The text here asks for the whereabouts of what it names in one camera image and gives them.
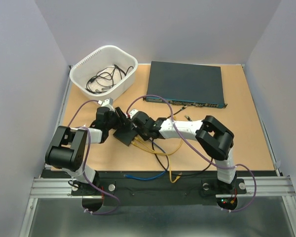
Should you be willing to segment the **small black network switch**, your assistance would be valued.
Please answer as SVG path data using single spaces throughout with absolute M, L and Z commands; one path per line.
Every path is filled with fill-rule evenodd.
M 137 135 L 138 133 L 134 130 L 132 124 L 128 124 L 117 129 L 113 134 L 114 138 L 126 146 L 130 146 L 131 142 Z

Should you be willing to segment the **aluminium rail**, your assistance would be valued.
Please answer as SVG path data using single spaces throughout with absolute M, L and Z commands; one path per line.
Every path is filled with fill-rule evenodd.
M 296 192 L 290 177 L 256 177 L 257 197 L 295 196 Z M 30 198 L 95 198 L 97 196 L 73 196 L 72 187 L 67 179 L 35 179 L 33 181 Z

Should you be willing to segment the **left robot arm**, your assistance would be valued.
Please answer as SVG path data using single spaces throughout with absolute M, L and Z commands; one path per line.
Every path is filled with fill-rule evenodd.
M 113 110 L 98 107 L 96 119 L 89 128 L 59 126 L 47 149 L 45 163 L 62 169 L 83 183 L 82 187 L 88 194 L 96 194 L 100 188 L 99 174 L 86 165 L 85 146 L 104 143 L 112 129 L 115 130 L 114 137 L 126 146 L 137 135 L 130 120 L 119 107 Z

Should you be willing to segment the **large teal network switch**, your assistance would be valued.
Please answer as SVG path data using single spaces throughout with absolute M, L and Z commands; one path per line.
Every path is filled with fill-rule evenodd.
M 146 102 L 224 109 L 219 66 L 152 61 Z

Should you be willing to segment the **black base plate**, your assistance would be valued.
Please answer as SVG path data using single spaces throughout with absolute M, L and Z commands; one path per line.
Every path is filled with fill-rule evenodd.
M 234 207 L 246 194 L 244 180 L 236 178 L 231 189 L 220 184 L 215 171 L 188 173 L 172 184 L 157 172 L 100 171 L 101 190 L 119 198 L 122 206 L 217 205 Z

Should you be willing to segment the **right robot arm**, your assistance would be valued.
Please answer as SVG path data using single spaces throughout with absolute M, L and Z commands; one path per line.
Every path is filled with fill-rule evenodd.
M 234 134 L 215 117 L 206 116 L 196 121 L 176 121 L 170 118 L 153 120 L 146 113 L 133 110 L 129 118 L 144 140 L 181 138 L 184 142 L 197 141 L 215 163 L 218 189 L 228 193 L 235 187 Z

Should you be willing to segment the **white plastic bin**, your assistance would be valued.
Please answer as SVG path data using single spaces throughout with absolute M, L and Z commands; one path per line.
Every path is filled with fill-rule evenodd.
M 116 100 L 135 81 L 138 61 L 113 45 L 105 45 L 76 63 L 70 79 L 88 99 Z

